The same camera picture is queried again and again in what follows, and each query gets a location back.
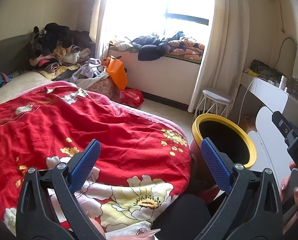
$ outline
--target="bedsheet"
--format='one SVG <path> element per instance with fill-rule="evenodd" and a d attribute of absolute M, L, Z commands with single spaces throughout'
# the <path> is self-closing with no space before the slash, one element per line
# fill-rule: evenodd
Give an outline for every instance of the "bedsheet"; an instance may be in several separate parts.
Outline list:
<path fill-rule="evenodd" d="M 64 84 L 54 82 L 0 105 L 0 218 L 15 233 L 28 168 L 68 162 L 95 138 L 100 158 L 75 193 L 83 209 L 105 232 L 154 221 L 189 182 L 183 132 L 165 119 Z M 49 195 L 69 228 L 54 191 Z"/>

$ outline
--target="floor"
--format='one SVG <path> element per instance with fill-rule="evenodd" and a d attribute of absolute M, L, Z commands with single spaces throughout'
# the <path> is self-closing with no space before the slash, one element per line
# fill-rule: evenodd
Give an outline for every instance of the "floor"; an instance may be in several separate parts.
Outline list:
<path fill-rule="evenodd" d="M 191 143 L 192 136 L 192 119 L 193 113 L 182 111 L 171 106 L 166 106 L 154 101 L 145 99 L 144 103 L 139 108 L 142 111 L 150 114 L 155 114 L 160 117 L 166 118 L 177 125 L 179 125 L 187 136 L 187 142 Z"/>

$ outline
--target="pile of clothes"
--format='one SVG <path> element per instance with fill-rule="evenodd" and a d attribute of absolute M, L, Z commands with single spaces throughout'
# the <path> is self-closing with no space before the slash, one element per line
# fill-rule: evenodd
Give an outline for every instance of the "pile of clothes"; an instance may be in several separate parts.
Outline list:
<path fill-rule="evenodd" d="M 92 41 L 88 32 L 72 31 L 68 26 L 49 23 L 42 30 L 34 27 L 30 45 L 30 65 L 53 80 L 66 71 L 72 75 L 74 70 L 88 61 Z"/>
<path fill-rule="evenodd" d="M 110 48 L 114 50 L 138 52 L 139 61 L 152 61 L 162 56 L 173 55 L 193 61 L 201 61 L 205 45 L 192 38 L 185 37 L 183 32 L 178 32 L 171 38 L 162 38 L 158 35 L 140 36 L 130 43 L 124 41 L 110 41 Z"/>

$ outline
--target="screw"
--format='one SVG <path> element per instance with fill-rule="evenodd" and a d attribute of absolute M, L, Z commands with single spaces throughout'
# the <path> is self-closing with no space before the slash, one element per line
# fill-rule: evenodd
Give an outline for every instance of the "screw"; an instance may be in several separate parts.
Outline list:
<path fill-rule="evenodd" d="M 34 173 L 35 170 L 36 169 L 34 167 L 31 167 L 31 168 L 28 169 L 28 173 Z"/>
<path fill-rule="evenodd" d="M 57 165 L 57 168 L 58 168 L 59 170 L 63 170 L 66 166 L 67 166 L 67 164 L 65 164 L 65 163 L 59 163 L 59 164 Z"/>
<path fill-rule="evenodd" d="M 240 163 L 237 163 L 236 165 L 235 165 L 235 167 L 236 167 L 236 169 L 237 170 L 243 170 L 243 165 L 242 164 L 240 164 Z"/>
<path fill-rule="evenodd" d="M 266 172 L 267 174 L 269 174 L 269 175 L 272 174 L 272 170 L 270 170 L 269 168 L 266 168 L 266 169 L 265 169 L 265 172 Z"/>

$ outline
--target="window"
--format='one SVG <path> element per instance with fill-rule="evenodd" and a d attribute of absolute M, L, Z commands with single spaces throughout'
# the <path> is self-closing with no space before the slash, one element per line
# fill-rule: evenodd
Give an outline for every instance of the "window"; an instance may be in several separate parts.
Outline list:
<path fill-rule="evenodd" d="M 199 42 L 209 39 L 214 0 L 107 0 L 113 38 L 134 39 L 158 33 L 172 37 L 178 31 Z"/>

